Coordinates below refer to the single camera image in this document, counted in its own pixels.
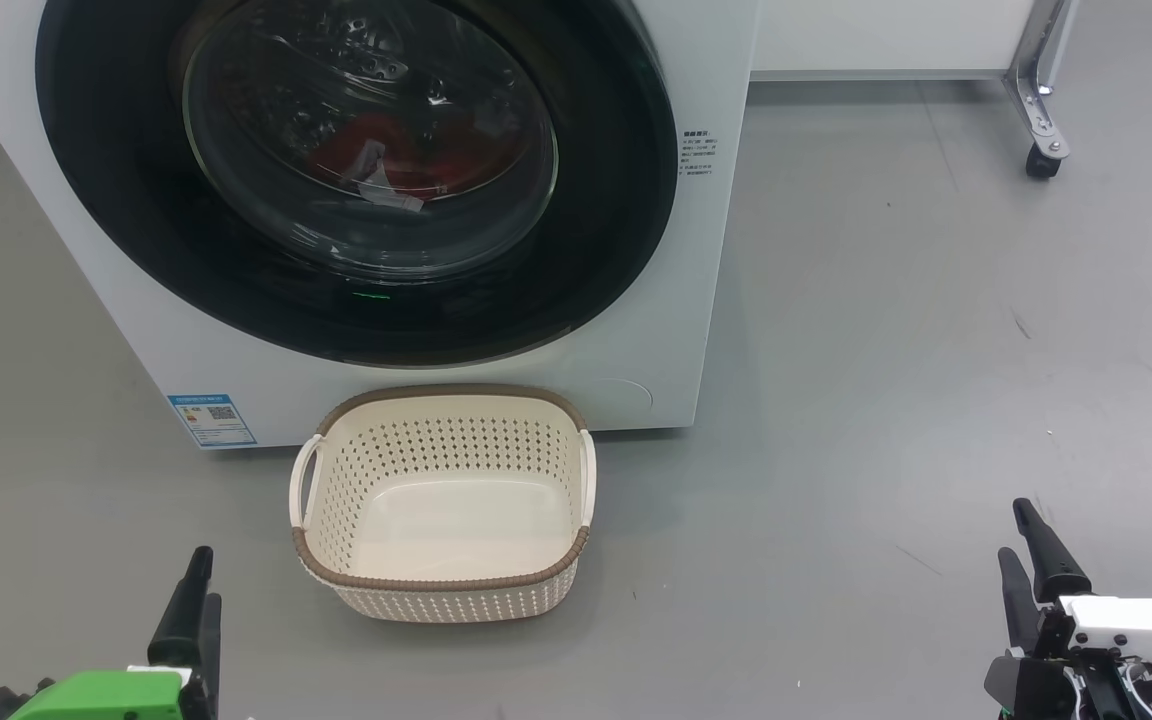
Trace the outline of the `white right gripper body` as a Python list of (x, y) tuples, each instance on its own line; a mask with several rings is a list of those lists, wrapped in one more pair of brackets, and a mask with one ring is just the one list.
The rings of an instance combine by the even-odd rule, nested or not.
[(984, 691), (1001, 719), (1152, 719), (1152, 598), (1062, 596), (1025, 655), (1007, 647)]

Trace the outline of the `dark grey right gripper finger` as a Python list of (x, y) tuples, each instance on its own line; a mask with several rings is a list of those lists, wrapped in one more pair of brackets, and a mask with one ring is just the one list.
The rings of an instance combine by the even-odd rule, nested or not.
[(1036, 646), (1039, 634), (1039, 611), (1030, 588), (1029, 575), (1018, 555), (1009, 547), (998, 550), (998, 569), (1001, 573), (1009, 647), (1029, 655)]
[(1046, 520), (1029, 498), (1011, 501), (1020, 535), (1026, 541), (1030, 564), (1033, 566), (1033, 594), (1036, 602), (1058, 602), (1062, 596), (1091, 594), (1092, 582), (1082, 566), (1073, 558)]

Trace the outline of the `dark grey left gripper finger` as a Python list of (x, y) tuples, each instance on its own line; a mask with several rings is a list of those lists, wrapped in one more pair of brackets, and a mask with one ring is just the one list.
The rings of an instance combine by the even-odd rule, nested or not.
[(200, 665), (185, 684), (187, 719), (219, 719), (221, 661), (221, 596), (209, 594), (204, 602), (200, 635)]
[(204, 615), (214, 551), (197, 547), (175, 584), (156, 632), (147, 643), (147, 665), (202, 667)]

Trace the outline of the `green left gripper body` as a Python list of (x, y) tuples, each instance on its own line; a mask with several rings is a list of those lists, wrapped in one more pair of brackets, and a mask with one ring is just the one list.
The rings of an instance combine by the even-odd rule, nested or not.
[(180, 719), (187, 670), (128, 667), (82, 670), (24, 702), (12, 719)]

